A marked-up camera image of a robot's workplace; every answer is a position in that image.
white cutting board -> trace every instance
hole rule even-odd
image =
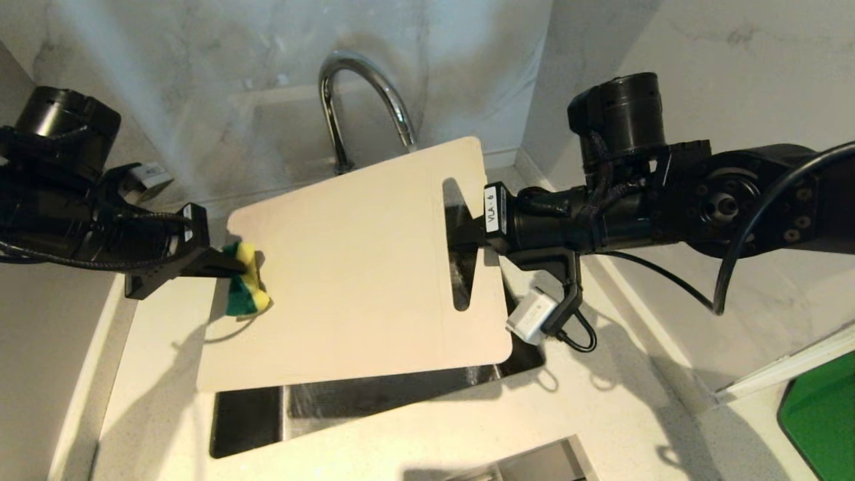
[[[483,214],[481,143],[454,140],[235,211],[274,304],[209,324],[203,391],[501,362],[510,335],[498,258],[480,249],[469,308],[451,294],[442,184]]]

stainless steel sink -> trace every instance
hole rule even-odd
[[[447,182],[443,188],[446,224],[455,225],[471,218],[457,186]],[[475,255],[476,248],[471,252],[449,252],[451,290],[458,310],[469,305]],[[504,294],[510,314],[516,301],[507,286]],[[510,357],[496,365],[218,393],[210,453],[215,458],[237,454],[451,393],[457,393],[451,396],[456,401],[498,397],[501,395],[498,384],[493,385],[494,389],[465,391],[469,395],[460,391],[544,364],[538,347],[515,336],[511,338]]]
[[[283,439],[292,439],[414,402],[428,401],[544,364],[543,355],[537,347],[516,337],[513,339],[513,351],[502,364],[286,386],[283,396]],[[498,396],[501,394],[500,386],[496,386],[494,393],[481,391],[478,394]]]

sponge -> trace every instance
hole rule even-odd
[[[246,272],[232,276],[228,286],[227,316],[251,316],[270,306],[270,296],[264,292],[256,266],[256,247],[247,242],[235,242],[222,248],[224,254],[246,266]]]

chrome faucet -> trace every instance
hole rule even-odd
[[[380,94],[383,104],[389,109],[389,114],[392,115],[395,128],[398,130],[398,137],[401,138],[404,147],[407,147],[408,151],[414,151],[416,149],[416,132],[410,123],[410,115],[407,114],[404,101],[389,79],[364,56],[356,52],[337,50],[324,60],[321,73],[318,75],[323,113],[327,117],[329,136],[333,140],[333,147],[335,147],[335,174],[341,175],[354,168],[353,162],[347,158],[345,153],[345,143],[341,139],[339,118],[335,115],[335,108],[333,107],[333,77],[339,70],[351,70],[371,84]]]

green object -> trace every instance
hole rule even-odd
[[[820,479],[855,479],[855,353],[793,380],[778,423]]]

